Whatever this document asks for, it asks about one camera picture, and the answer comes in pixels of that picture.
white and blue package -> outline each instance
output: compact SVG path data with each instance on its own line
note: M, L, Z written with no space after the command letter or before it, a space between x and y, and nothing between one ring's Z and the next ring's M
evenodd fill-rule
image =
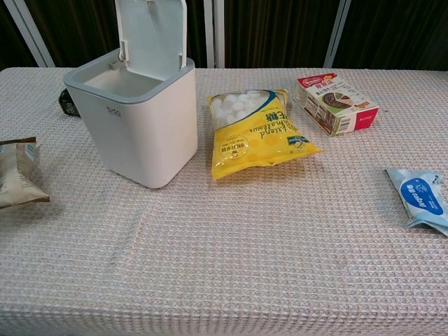
M443 174L425 170L386 169L410 219L406 226L427 224L448 236L448 206L440 183Z

curtain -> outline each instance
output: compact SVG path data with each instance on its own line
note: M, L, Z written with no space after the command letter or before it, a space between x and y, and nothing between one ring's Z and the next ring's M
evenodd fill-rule
M333 67L448 70L448 1L352 0Z
M322 67L339 0L225 0L225 67Z
M0 1L0 71L9 67L35 67L33 55L3 1Z
M114 0L25 0L57 67L79 67L118 48ZM203 0L189 0L187 54L207 65Z

tablecloth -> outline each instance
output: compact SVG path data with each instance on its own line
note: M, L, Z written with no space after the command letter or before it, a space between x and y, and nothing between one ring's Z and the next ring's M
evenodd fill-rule
M51 196L0 215L0 334L446 335L447 238L405 228L384 169L448 173L447 73L197 69L199 149L151 190L63 114L67 71L0 73L0 137L37 137ZM325 152L212 181L207 95L325 72L381 106L370 129L331 138L290 97Z

cereal box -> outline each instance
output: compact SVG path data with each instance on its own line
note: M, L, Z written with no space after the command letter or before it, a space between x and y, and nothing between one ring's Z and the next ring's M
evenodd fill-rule
M335 73L299 78L294 99L330 136L368 128L378 112L378 105Z

marshmallow bag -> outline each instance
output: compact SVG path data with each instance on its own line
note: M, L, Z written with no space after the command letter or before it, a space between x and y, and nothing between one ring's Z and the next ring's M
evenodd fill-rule
M213 179L321 151L288 119L287 101L286 90L249 90L208 98L215 128Z

